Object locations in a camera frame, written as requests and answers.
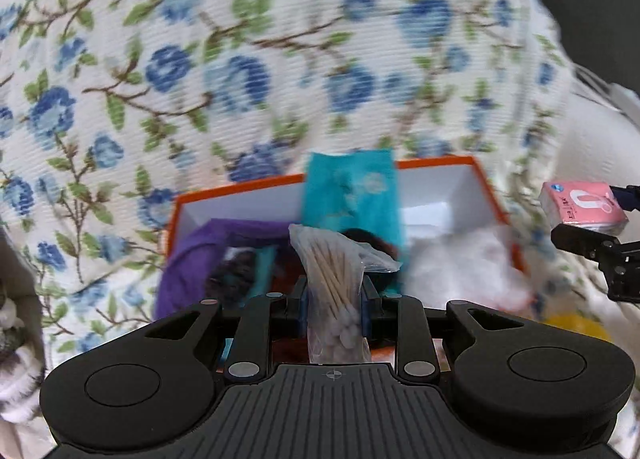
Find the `striped brown white blanket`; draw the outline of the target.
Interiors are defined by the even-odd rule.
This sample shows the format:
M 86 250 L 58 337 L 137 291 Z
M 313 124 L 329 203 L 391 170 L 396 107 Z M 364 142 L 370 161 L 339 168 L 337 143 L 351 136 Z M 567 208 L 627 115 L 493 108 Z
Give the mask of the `striped brown white blanket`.
M 0 396 L 4 421 L 24 423 L 38 415 L 43 378 L 44 366 L 29 341 L 24 321 L 1 286 Z

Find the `white fluffy plush toy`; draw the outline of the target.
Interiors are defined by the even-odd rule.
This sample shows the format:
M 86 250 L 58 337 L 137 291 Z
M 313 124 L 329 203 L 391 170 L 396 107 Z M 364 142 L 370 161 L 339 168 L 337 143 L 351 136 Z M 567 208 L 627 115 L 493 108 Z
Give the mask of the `white fluffy plush toy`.
M 521 312 L 532 291 L 513 266 L 511 250 L 510 229 L 503 225 L 414 238 L 401 268 L 401 291 L 433 309 L 461 300 Z

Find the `white power strip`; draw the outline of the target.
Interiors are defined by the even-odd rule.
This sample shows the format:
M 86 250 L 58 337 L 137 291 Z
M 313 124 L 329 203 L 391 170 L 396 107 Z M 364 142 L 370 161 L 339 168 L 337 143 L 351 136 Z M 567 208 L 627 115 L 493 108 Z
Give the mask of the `white power strip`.
M 618 83 L 610 83 L 597 76 L 593 71 L 575 65 L 577 86 L 590 98 L 601 105 L 616 109 L 634 121 L 639 120 L 639 95 Z

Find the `dark satin scrunchie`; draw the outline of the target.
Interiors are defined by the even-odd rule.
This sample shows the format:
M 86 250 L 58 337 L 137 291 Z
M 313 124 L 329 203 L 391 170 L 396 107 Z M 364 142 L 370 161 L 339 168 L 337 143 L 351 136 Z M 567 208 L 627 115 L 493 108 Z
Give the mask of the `dark satin scrunchie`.
M 231 248 L 205 280 L 205 297 L 226 309 L 241 307 L 257 285 L 255 248 Z

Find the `cotton swabs plastic bag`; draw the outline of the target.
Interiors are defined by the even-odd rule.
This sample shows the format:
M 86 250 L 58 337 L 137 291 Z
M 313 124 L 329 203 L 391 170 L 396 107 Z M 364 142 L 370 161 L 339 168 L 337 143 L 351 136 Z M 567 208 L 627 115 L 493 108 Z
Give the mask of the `cotton swabs plastic bag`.
M 358 245 L 328 229 L 292 224 L 288 231 L 307 277 L 309 361 L 371 361 L 361 329 L 360 292 L 366 274 Z

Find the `teal cartoon mask packet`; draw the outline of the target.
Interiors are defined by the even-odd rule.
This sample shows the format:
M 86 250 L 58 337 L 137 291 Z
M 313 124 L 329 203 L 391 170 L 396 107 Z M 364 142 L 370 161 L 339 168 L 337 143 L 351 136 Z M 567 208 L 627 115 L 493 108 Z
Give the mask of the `teal cartoon mask packet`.
M 303 193 L 302 223 L 324 230 L 361 228 L 393 245 L 402 259 L 398 172 L 390 149 L 313 154 Z

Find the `purple fleece cloth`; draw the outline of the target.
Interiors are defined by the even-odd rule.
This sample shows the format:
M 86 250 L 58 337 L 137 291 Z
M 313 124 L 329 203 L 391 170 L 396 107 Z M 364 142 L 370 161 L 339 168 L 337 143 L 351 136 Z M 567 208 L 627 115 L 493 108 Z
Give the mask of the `purple fleece cloth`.
M 154 319 L 175 314 L 205 297 L 205 280 L 229 248 L 264 248 L 288 241 L 285 222 L 212 219 L 172 251 L 166 262 L 154 307 Z

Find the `orange cardboard box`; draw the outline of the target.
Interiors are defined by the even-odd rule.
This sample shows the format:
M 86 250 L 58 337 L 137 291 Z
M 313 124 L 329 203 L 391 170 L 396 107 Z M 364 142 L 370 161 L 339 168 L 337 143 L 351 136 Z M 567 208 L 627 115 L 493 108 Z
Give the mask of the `orange cardboard box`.
M 232 247 L 273 245 L 294 223 L 367 231 L 398 252 L 384 290 L 442 309 L 450 300 L 523 312 L 532 298 L 511 227 L 472 157 L 392 164 L 385 150 L 315 154 L 301 178 L 269 178 L 181 196 L 155 316 L 206 296 L 205 279 Z

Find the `pink tissue packet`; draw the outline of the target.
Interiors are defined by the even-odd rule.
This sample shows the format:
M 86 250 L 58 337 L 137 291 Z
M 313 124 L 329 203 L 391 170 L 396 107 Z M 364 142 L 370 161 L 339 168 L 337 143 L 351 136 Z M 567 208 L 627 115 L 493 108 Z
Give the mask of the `pink tissue packet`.
M 565 224 L 617 236 L 628 223 L 612 188 L 602 182 L 544 182 L 539 201 L 551 228 Z

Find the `white embossed cushion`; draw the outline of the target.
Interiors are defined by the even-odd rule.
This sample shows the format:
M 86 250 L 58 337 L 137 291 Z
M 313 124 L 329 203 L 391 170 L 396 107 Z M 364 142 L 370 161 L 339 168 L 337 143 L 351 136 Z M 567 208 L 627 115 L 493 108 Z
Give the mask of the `white embossed cushion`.
M 638 128 L 620 112 L 573 95 L 554 176 L 620 187 L 638 185 Z

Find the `black fuzzy scrunchie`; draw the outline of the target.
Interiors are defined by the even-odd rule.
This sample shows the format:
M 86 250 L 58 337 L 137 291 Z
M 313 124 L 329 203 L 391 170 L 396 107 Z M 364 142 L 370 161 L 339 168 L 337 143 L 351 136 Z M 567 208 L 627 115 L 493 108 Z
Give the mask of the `black fuzzy scrunchie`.
M 398 251 L 390 243 L 361 228 L 349 228 L 342 234 L 358 245 L 366 274 L 378 293 L 395 294 L 401 268 Z

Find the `teal tissue packet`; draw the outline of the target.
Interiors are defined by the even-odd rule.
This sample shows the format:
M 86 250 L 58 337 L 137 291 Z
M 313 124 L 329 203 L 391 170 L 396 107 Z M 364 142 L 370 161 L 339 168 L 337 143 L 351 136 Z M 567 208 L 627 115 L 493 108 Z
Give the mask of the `teal tissue packet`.
M 274 245 L 270 245 L 269 247 L 255 249 L 258 253 L 257 285 L 241 307 L 243 307 L 252 297 L 259 297 L 260 295 L 266 294 L 270 288 L 272 269 L 274 259 L 276 258 L 277 248 Z

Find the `yellow packing tape roll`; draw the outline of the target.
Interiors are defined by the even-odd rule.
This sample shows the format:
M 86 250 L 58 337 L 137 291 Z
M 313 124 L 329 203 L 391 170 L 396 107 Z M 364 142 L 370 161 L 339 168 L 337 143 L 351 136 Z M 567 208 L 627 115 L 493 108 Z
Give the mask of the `yellow packing tape roll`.
M 612 343 L 613 340 L 608 331 L 597 320 L 589 318 L 580 313 L 562 313 L 549 316 L 544 319 L 548 326 L 586 335 L 602 341 Z

